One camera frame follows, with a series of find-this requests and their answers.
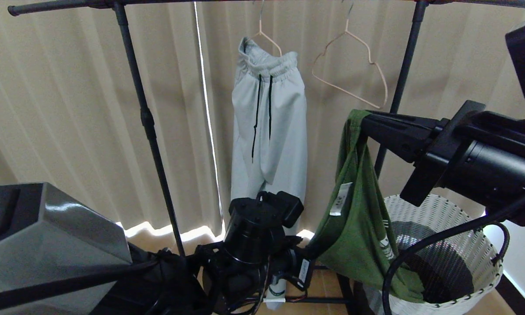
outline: clothing rack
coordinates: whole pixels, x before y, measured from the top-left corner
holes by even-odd
[[[31,3],[20,6],[9,6],[8,12],[12,16],[18,16],[21,14],[29,14],[34,12],[44,12],[53,10],[63,10],[68,8],[80,8],[90,7],[98,9],[111,8],[116,13],[116,20],[120,26],[120,33],[122,34],[122,41],[124,42],[124,48],[126,50],[126,56],[132,73],[132,80],[134,81],[134,87],[136,88],[136,94],[138,102],[140,104],[140,116],[142,125],[144,126],[146,136],[150,142],[150,148],[154,158],[155,167],[158,173],[159,182],[162,187],[162,193],[166,202],[167,211],[169,213],[169,219],[173,226],[173,235],[175,236],[176,246],[181,256],[185,256],[184,247],[182,240],[180,239],[180,232],[176,221],[175,209],[171,199],[169,186],[167,183],[161,154],[157,142],[157,137],[154,128],[154,118],[150,111],[146,96],[144,93],[144,86],[140,77],[140,70],[138,69],[138,63],[136,61],[136,54],[134,53],[134,46],[132,45],[132,38],[130,37],[130,29],[128,27],[128,19],[126,17],[126,11],[124,6],[129,4],[159,4],[159,3],[172,3],[172,2],[193,2],[194,0],[55,0],[49,2]],[[198,2],[217,2],[219,0],[196,0]],[[448,4],[450,2],[467,2],[473,4],[490,4],[496,6],[507,6],[516,8],[525,8],[525,0],[414,0],[416,2],[414,8],[414,15],[412,17],[412,26],[410,28],[410,34],[408,42],[406,44],[406,50],[404,58],[402,60],[402,66],[398,76],[397,86],[395,94],[391,103],[390,113],[396,114],[402,100],[402,94],[406,85],[406,80],[410,72],[410,66],[412,64],[412,58],[414,56],[414,50],[418,42],[418,35],[420,33],[420,26],[422,20],[424,20],[425,10],[429,4]],[[377,153],[377,159],[375,163],[375,172],[377,177],[381,173],[387,148],[380,146]],[[324,266],[316,266],[315,269],[327,269]],[[306,297],[296,303],[325,303],[325,304],[344,304],[346,305],[346,311],[348,315],[357,315],[361,313],[358,311],[356,306],[356,299],[354,292],[356,291],[356,283],[354,288],[350,287],[350,281],[347,277],[337,273],[338,284],[342,291],[342,297]]]

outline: laundry basket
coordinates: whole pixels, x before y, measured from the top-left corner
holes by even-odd
[[[416,242],[465,223],[470,217],[451,201],[429,195],[415,207],[398,195],[385,198],[392,228],[401,251]],[[424,285],[424,301],[411,303],[389,296],[394,315],[464,314],[499,283],[503,268],[481,231],[469,231],[439,241],[414,254],[405,263]],[[381,291],[364,285],[369,307],[384,314]]]

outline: beige curtain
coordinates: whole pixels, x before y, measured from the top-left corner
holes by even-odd
[[[0,184],[47,181],[125,228],[169,225],[112,10],[0,1]],[[180,231],[218,235],[194,4],[127,6]]]
[[[261,2],[202,2],[198,4],[202,52],[207,65],[208,104],[214,127],[222,204],[229,203],[233,107],[231,93],[238,44],[258,31]],[[311,75],[313,60],[334,36],[344,30],[351,2],[266,1],[262,28],[282,52],[296,51],[307,94],[309,167],[306,211],[302,228],[314,231],[334,185],[342,126],[352,109],[373,109]],[[371,47],[387,78],[389,110],[410,31],[413,1],[355,1],[350,31]],[[509,58],[504,35],[525,20],[525,10],[451,3],[429,6],[418,39],[400,113],[440,119],[452,117],[467,99],[493,110],[525,118],[525,101]],[[256,42],[276,56],[278,50],[263,38]],[[333,44],[315,72],[376,104],[383,99],[380,76],[366,62],[366,48],[348,38]],[[369,141],[372,154],[378,145]],[[399,193],[413,167],[388,153],[380,184],[384,196]],[[473,215],[478,204],[443,189]]]

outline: empty clothes hanger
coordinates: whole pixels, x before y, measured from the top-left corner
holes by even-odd
[[[265,34],[263,31],[262,31],[262,10],[264,9],[264,0],[262,0],[262,6],[261,6],[261,12],[258,16],[258,32],[257,34],[254,34],[253,36],[251,36],[250,38],[248,38],[247,42],[249,40],[252,40],[253,38],[255,38],[256,36],[262,36],[264,38],[266,38],[268,41],[270,41],[274,46],[276,46],[276,48],[278,48],[278,52],[280,53],[280,56],[282,56],[282,49],[280,48],[280,46],[278,46],[278,44],[276,44],[276,42],[274,42],[267,34]]]
[[[348,26],[349,26],[349,22],[350,22],[350,12],[352,11],[352,8],[354,7],[354,1],[352,1],[352,6],[350,6],[350,10],[348,10],[348,15],[346,16],[346,28],[344,28],[344,32],[340,33],[338,36],[336,36],[335,38],[333,38],[333,40],[331,40],[330,42],[328,42],[328,44],[324,47],[324,51],[321,52],[316,58],[315,58],[315,61],[313,62],[313,68],[311,69],[311,73],[313,74],[313,76],[315,78],[317,78],[317,80],[319,80],[320,82],[323,82],[324,84],[327,84],[327,85],[330,85],[332,86],[333,88],[337,88],[338,90],[352,96],[353,98],[357,98],[359,99],[360,101],[364,102],[364,103],[367,103],[369,104],[370,106],[373,106],[377,109],[381,109],[383,106],[386,105],[387,103],[387,97],[388,97],[388,91],[387,91],[387,82],[385,80],[385,76],[383,75],[383,72],[381,71],[381,67],[379,66],[379,64],[377,62],[373,62],[371,60],[371,50],[368,46],[368,44],[366,44],[366,42],[364,42],[361,38],[359,38],[358,36],[352,34],[349,30],[348,30]],[[340,86],[336,86],[334,84],[331,84],[329,82],[326,82],[325,80],[323,80],[322,78],[319,78],[318,76],[316,76],[315,74],[315,65],[317,64],[317,60],[319,60],[319,58],[321,58],[322,56],[325,56],[327,54],[327,50],[328,50],[328,47],[333,43],[335,42],[338,38],[341,38],[345,35],[348,35],[352,38],[354,38],[355,40],[359,41],[360,43],[364,44],[364,46],[366,46],[367,48],[367,51],[368,51],[368,63],[369,64],[372,64],[374,66],[376,66],[377,70],[379,70],[379,74],[381,75],[381,80],[383,81],[383,86],[385,88],[385,98],[383,99],[383,105],[382,106],[377,106],[375,104],[373,104],[372,102],[369,102],[368,100],[365,100],[363,98],[361,98],[360,96],[358,95],[355,95],[351,92],[348,92],[346,90],[344,90],[343,88],[341,88]]]

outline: tile floor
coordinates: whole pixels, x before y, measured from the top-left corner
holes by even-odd
[[[159,249],[168,247],[172,252],[176,252],[175,241],[172,235],[162,237],[152,237],[149,232],[141,231],[137,235],[128,239],[140,248],[156,252]],[[184,243],[184,249],[187,255],[194,253],[198,244],[210,243],[208,237],[196,238],[193,241]],[[313,273],[313,279],[309,288],[310,297],[341,297],[340,287],[336,274],[330,270],[317,270]],[[293,286],[288,287],[288,295],[301,294]],[[362,309],[362,315],[372,315],[366,305],[359,305]],[[270,311],[265,305],[261,305],[257,315],[345,315],[346,308],[343,304],[312,304],[312,303],[286,303],[277,311]],[[479,303],[467,313],[467,315],[514,315],[515,313],[507,305],[506,301],[496,291],[492,291],[484,297]]]

